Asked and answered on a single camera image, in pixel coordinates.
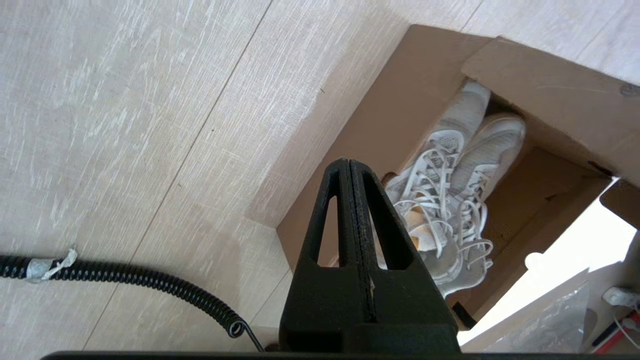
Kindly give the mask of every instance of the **black coiled cable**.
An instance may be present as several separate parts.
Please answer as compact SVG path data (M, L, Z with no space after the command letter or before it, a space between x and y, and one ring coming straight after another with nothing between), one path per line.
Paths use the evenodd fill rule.
M12 279L24 279L31 258L0 256L0 275ZM52 266L62 261L54 260ZM249 325L222 300L204 289L178 277L142 266L77 260L68 268L55 273L52 280L106 281L146 286L179 297L214 318L231 338L247 332L258 351L264 351Z

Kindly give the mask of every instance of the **wooden floor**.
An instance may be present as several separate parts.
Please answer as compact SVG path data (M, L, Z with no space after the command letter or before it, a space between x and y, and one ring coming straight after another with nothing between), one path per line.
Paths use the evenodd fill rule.
M0 4L0 253L150 265L276 336L273 229L410 24L504 35L640 83L640 1ZM244 350L127 285L0 280L0 358Z

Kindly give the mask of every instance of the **white shoelace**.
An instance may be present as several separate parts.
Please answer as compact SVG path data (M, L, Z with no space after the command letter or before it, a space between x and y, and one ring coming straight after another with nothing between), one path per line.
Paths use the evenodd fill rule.
M459 251L466 251L472 247L482 246L484 252L467 263L467 270L471 269L471 264L476 261L485 259L491 251L493 251L493 243L491 240L482 238L481 234L486 223L487 208L486 204L480 200L480 196L484 191L488 176L482 172L474 171L480 175L480 180L472 184L474 194L466 198L460 204L460 231L458 233ZM493 261L485 260L483 266L487 270L493 265Z
M448 221L451 218L451 212L447 209L447 191L451 185L449 178L453 173L453 166L460 154L455 152L455 149L446 148L435 142L432 144L433 148L420 154L413 164L403 196L394 204L394 207L399 212L403 212L401 214L403 217L413 208L419 207L431 228L434 224L440 224L445 235L452 236L453 226ZM418 160L424 160L426 163L424 169L418 168L420 165ZM413 199L403 199L411 193L416 194ZM402 204L410 206L400 210L398 207ZM433 232L433 237L436 245L436 257L439 258L442 254L442 248L447 243L447 238L446 236L444 239L441 238L436 232Z

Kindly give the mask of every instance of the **cardboard box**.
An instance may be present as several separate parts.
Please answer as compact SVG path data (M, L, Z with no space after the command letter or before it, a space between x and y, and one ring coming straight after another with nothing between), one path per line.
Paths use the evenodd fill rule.
M525 272L524 257L546 250L613 174L640 184L638 87L503 38L411 26L277 228L291 268L325 167L347 157L381 178L399 174L467 78L492 91L489 112L507 107L527 123L523 151L486 201L494 266L480 286L447 299L476 320ZM321 266L336 263L336 228L329 208Z

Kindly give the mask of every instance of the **white sneaker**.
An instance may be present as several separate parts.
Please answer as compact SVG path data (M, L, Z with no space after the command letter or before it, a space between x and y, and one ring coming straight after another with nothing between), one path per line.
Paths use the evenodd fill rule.
M425 142L413 166L386 187L437 284L453 280L462 268L456 242L450 240L453 228L448 222L451 212L447 191L453 169L480 126L490 96L482 85L467 83Z
M450 224L465 266L455 280L438 285L445 297L477 286L493 265L486 258L493 243L481 236L487 217L484 201L518 156L524 134L525 124L517 115L487 117L451 176Z

